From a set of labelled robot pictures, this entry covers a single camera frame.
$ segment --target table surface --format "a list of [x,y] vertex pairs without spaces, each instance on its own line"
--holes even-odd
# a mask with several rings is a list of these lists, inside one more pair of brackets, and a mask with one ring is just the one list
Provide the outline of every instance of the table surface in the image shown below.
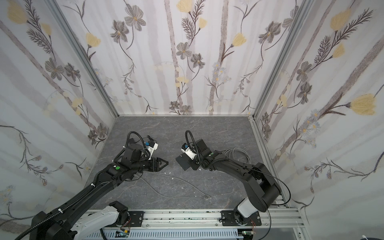
[[[195,141],[203,139],[211,150],[241,147],[246,150],[252,164],[262,162],[250,122],[247,117],[198,117],[198,116],[132,116],[118,117],[105,146],[93,168],[88,183],[95,173],[107,166],[125,144],[127,133],[136,131],[142,137],[150,135],[158,143],[154,157],[169,161],[159,174],[176,176],[193,184],[210,199],[169,199],[156,194],[141,179],[124,182],[107,193],[91,209],[103,209],[110,202],[118,200],[129,209],[227,209],[234,208],[247,197],[243,184],[230,175],[200,168],[184,171],[175,158],[181,154],[185,142],[185,131],[191,130]],[[246,162],[243,153],[236,153],[235,159]],[[190,185],[170,177],[144,172],[144,178],[154,189],[168,197],[203,197]]]

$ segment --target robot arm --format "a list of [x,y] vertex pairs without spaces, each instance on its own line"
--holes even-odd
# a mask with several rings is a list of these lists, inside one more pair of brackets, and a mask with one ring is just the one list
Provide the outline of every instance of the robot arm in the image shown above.
[[280,186],[262,163],[240,163],[220,151],[211,151],[202,139],[193,144],[184,143],[181,150],[183,154],[176,161],[184,170],[189,167],[197,170],[201,166],[210,171],[225,172],[243,183],[248,198],[234,209],[238,224],[247,223],[250,215],[256,211],[267,211],[281,193]]
[[32,227],[16,239],[21,239],[30,232],[30,240],[72,240],[79,237],[77,236],[79,235],[77,230],[80,229],[85,234],[85,232],[93,231],[95,227],[99,229],[114,223],[116,220],[125,223],[129,219],[129,213],[127,208],[119,202],[111,203],[104,209],[104,212],[100,213],[100,215],[104,215],[105,212],[111,213],[110,218],[103,218],[105,225],[97,225],[100,224],[100,221],[97,220],[100,219],[97,214],[87,220],[96,224],[96,226],[90,227],[90,224],[80,226],[77,221],[102,196],[119,186],[126,179],[132,180],[135,173],[143,171],[158,172],[168,165],[168,162],[161,158],[151,158],[153,151],[157,148],[157,143],[152,140],[144,143],[140,136],[143,145],[135,144],[133,138],[129,138],[129,135],[124,149],[112,163],[96,174],[91,185],[50,213],[46,214],[43,211],[38,213],[32,219]]

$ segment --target floral wallpaper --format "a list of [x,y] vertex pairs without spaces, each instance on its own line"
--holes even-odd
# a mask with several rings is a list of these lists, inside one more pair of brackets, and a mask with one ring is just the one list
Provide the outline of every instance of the floral wallpaper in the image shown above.
[[43,2],[0,6],[0,235],[13,239],[84,187],[115,118]]
[[383,13],[315,1],[257,116],[314,240],[384,236]]
[[253,114],[297,0],[58,0],[119,114]]

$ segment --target black mounting plate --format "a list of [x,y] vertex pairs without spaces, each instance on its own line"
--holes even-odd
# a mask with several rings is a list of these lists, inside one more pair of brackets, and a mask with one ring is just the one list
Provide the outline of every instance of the black mounting plate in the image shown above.
[[[262,221],[260,219],[259,211],[253,213],[250,216],[250,218],[256,224],[256,226],[261,226],[262,225]],[[221,219],[222,219],[222,224],[223,224],[224,227],[239,226],[236,223],[236,221],[235,221],[235,216],[233,215],[233,211],[230,211],[230,210],[221,211]],[[249,222],[249,223],[247,223],[246,226],[252,226],[252,223]]]
[[[129,221],[129,226],[130,227],[141,227],[141,224],[143,222],[143,211],[128,211],[129,215],[131,216],[131,220]],[[111,224],[106,227],[117,227],[116,224]]]

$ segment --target grey cable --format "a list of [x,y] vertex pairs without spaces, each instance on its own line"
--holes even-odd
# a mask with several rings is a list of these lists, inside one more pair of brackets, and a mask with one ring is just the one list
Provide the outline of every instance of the grey cable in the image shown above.
[[228,157],[231,157],[231,154],[232,154],[232,158],[235,158],[235,151],[238,151],[238,152],[242,152],[245,154],[246,158],[247,158],[247,162],[248,164],[251,164],[251,156],[247,153],[246,150],[240,148],[240,147],[230,147],[228,149],[224,149],[224,150],[219,150],[220,152],[223,152],[224,155],[227,155]]
[[187,199],[187,198],[209,199],[209,197],[168,197],[168,196],[162,195],[161,193],[156,191],[156,189],[154,189],[144,178],[140,178],[140,179],[143,180],[155,193],[157,193],[158,195],[165,197],[165,198],[170,198],[170,199]]
[[185,181],[184,179],[181,179],[181,178],[179,178],[179,177],[174,177],[174,176],[169,176],[169,175],[162,175],[162,174],[155,173],[155,172],[148,172],[148,173],[156,174],[156,175],[163,176],[163,177],[176,178],[176,179],[178,179],[178,180],[180,180],[180,181],[183,181],[183,182],[185,182],[186,184],[190,185],[190,186],[193,187],[194,189],[198,190],[198,191],[199,191],[201,194],[203,194],[204,196],[207,196],[208,198],[211,197],[210,195],[203,193],[203,192],[200,191],[197,187],[193,186],[193,185],[190,184],[189,182],[187,182],[187,181]]

